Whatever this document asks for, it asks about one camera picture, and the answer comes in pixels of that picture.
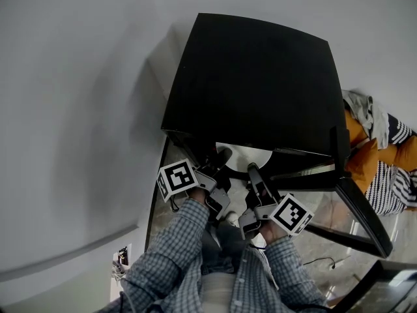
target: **plaid shirt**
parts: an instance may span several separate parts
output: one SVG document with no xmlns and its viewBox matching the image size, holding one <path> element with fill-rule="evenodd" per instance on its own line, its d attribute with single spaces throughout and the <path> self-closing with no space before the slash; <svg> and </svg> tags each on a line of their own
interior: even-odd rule
<svg viewBox="0 0 417 313">
<path fill-rule="evenodd" d="M 121 296 L 100 312 L 203 312 L 201 237 L 208 218 L 204 206 L 186 200 L 121 280 Z M 237 272 L 231 312 L 292 312 L 290 308 L 297 310 L 300 305 L 326 305 L 290 238 L 268 245 L 265 254 L 279 290 L 260 253 L 248 247 Z"/>
</svg>

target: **white cloth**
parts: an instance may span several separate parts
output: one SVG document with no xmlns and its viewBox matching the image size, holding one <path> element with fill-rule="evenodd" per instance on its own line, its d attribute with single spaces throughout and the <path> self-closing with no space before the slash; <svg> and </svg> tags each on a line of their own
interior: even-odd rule
<svg viewBox="0 0 417 313">
<path fill-rule="evenodd" d="M 201 277 L 204 313 L 228 313 L 236 275 L 211 273 Z"/>
<path fill-rule="evenodd" d="M 373 103 L 372 97 L 354 91 L 341 93 L 344 101 L 351 108 L 352 116 L 363 126 L 367 136 L 378 139 L 378 149 L 387 148 L 390 127 L 388 113 Z"/>
</svg>

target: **person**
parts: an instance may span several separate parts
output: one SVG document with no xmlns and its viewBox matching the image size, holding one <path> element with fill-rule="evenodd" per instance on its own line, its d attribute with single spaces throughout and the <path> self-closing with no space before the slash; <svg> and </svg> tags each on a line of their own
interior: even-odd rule
<svg viewBox="0 0 417 313">
<path fill-rule="evenodd" d="M 120 297 L 100 312 L 326 312 L 325 298 L 278 225 L 260 229 L 268 267 L 237 227 L 223 221 L 214 228 L 208 219 L 205 191 L 195 188 L 122 278 Z"/>
</svg>

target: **hand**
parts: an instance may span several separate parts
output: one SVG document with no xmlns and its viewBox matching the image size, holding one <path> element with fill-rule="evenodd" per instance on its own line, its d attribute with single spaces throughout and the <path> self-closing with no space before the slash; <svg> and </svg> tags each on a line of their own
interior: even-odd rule
<svg viewBox="0 0 417 313">
<path fill-rule="evenodd" d="M 288 235 L 286 231 L 280 228 L 272 220 L 268 220 L 267 222 L 265 222 L 262 225 L 262 227 L 259 228 L 259 232 L 262 234 L 267 245 L 270 245 L 278 239 L 281 239 L 282 237 L 286 237 Z"/>
<path fill-rule="evenodd" d="M 206 192 L 204 189 L 193 188 L 189 191 L 188 195 L 193 200 L 196 200 L 199 203 L 203 204 L 205 207 L 207 207 L 206 206 Z"/>
</svg>

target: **shirt sleeve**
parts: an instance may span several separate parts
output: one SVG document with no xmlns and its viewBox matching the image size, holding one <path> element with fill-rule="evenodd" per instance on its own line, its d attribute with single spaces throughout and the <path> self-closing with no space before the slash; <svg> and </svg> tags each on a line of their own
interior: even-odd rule
<svg viewBox="0 0 417 313">
<path fill-rule="evenodd" d="M 123 312 L 131 306 L 136 312 L 145 310 L 156 300 L 166 297 L 187 266 L 201 251 L 201 238 L 209 210 L 198 201 L 188 199 L 176 217 L 162 230 L 122 278 L 124 293 L 103 312 Z"/>
<path fill-rule="evenodd" d="M 326 299 L 308 275 L 289 237 L 283 237 L 266 246 L 265 254 L 283 304 L 290 309 L 304 305 L 326 306 Z"/>
</svg>

